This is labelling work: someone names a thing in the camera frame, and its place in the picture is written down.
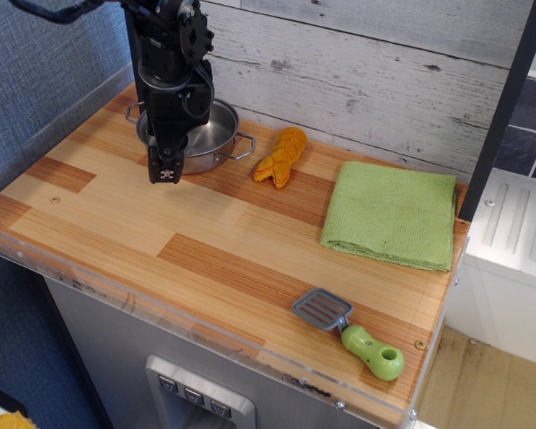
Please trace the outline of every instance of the green spatula handle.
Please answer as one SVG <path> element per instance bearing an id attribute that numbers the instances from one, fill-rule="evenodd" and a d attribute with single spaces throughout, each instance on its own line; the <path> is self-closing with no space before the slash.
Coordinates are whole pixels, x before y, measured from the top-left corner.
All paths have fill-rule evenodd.
<path id="1" fill-rule="evenodd" d="M 341 342 L 354 355 L 364 361 L 380 380 L 390 382 L 403 371 L 405 360 L 397 347 L 377 341 L 361 326 L 352 324 L 341 333 Z"/>

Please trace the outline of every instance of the black frame pole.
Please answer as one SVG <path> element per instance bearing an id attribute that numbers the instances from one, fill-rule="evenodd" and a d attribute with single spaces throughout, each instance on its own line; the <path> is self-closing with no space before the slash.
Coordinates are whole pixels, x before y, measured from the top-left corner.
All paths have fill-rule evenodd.
<path id="1" fill-rule="evenodd" d="M 498 101 L 497 110 L 490 123 L 489 133 L 486 136 L 484 146 L 482 146 L 481 153 L 479 154 L 479 159 L 474 167 L 473 177 L 471 178 L 469 189 L 466 192 L 465 202 L 458 214 L 458 217 L 465 221 L 470 222 L 474 217 L 474 212 L 476 212 L 476 208 L 479 205 L 482 192 L 484 191 L 490 171 L 492 170 L 492 165 L 497 156 L 498 148 L 507 131 L 510 118 L 515 110 L 516 101 L 522 92 L 535 55 L 536 0 L 528 15 L 528 21 L 526 22 L 520 44 L 516 50 L 507 82 Z"/>

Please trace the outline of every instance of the spatula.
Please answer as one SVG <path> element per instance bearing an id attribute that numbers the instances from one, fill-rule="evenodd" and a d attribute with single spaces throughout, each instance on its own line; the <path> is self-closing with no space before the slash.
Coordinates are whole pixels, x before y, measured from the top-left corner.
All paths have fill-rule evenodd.
<path id="1" fill-rule="evenodd" d="M 318 288 L 299 299 L 292 309 L 324 331 L 339 328 L 346 349 L 360 358 L 380 380 L 395 380 L 403 371 L 405 360 L 400 349 L 374 339 L 362 326 L 349 324 L 348 315 L 353 306 L 346 300 Z"/>

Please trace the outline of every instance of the yellow object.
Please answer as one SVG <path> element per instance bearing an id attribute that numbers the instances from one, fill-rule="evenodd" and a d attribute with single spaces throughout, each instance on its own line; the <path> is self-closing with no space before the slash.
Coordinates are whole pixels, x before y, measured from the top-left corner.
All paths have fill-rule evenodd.
<path id="1" fill-rule="evenodd" d="M 31 420 L 25 418 L 19 411 L 0 416 L 0 429 L 37 429 Z"/>
<path id="2" fill-rule="evenodd" d="M 306 142 L 307 137 L 299 128 L 280 131 L 272 152 L 256 166 L 254 180 L 263 181 L 272 176 L 274 186 L 282 188 L 289 179 L 290 166 L 302 155 Z"/>

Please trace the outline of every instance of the black robotic arm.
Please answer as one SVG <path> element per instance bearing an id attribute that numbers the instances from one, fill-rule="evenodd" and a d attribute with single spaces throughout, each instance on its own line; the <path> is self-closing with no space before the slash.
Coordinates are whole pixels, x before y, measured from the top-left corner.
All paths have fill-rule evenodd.
<path id="1" fill-rule="evenodd" d="M 147 112 L 149 180 L 177 183 L 182 174 L 188 132 L 208 123 L 214 101 L 211 65 L 204 56 L 213 50 L 214 34 L 198 0 L 117 0 L 130 14 L 138 58 L 136 85 Z M 50 11 L 26 0 L 10 0 L 24 12 L 69 24 L 102 5 L 104 0 Z"/>

